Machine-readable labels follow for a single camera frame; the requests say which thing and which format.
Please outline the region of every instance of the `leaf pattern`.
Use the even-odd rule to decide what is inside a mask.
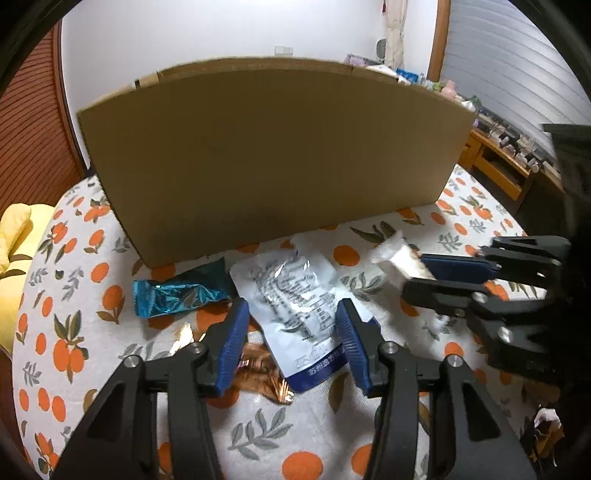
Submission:
[[[260,460],[259,454],[256,453],[252,448],[256,448],[263,451],[270,451],[279,448],[279,444],[272,442],[282,438],[287,434],[289,429],[293,426],[292,424],[282,425],[285,421],[285,407],[281,407],[273,415],[271,420],[271,426],[267,429],[267,420],[262,408],[259,408],[255,413],[255,422],[261,429],[259,435],[256,434],[252,420],[247,422],[246,427],[243,427],[242,422],[238,423],[230,433],[230,446],[228,450],[237,450],[244,458],[249,460]],[[238,443],[243,438],[243,433],[246,437],[246,441]]]

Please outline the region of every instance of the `gold foil wrapper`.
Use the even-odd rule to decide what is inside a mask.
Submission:
[[[176,340],[170,354],[174,355],[188,344],[203,340],[205,335],[191,324],[183,323],[174,334]],[[265,345],[256,343],[245,343],[242,347],[242,356],[232,385],[238,390],[260,393],[269,400],[283,405],[291,405],[294,398],[294,393],[281,375],[270,351]]]
[[[232,382],[239,390],[260,393],[274,402],[291,405],[294,394],[265,345],[246,343]]]

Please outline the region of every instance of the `cardboard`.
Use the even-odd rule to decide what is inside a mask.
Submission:
[[[421,87],[316,60],[205,61],[135,85],[79,121],[149,267],[435,202],[474,120]]]

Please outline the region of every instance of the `wall outlet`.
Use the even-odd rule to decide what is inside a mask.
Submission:
[[[283,45],[275,45],[275,57],[292,57],[294,55],[294,47],[285,47]]]

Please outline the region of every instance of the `snack package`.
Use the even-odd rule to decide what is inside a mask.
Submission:
[[[263,330],[281,373],[297,393],[326,380],[347,363],[336,334],[339,300],[351,298],[361,319],[371,313],[340,282],[322,254],[296,235],[295,250],[278,250],[230,268],[238,294]]]
[[[211,301],[232,296],[232,282],[222,257],[187,270],[173,278],[134,280],[135,314],[142,318],[194,310]]]

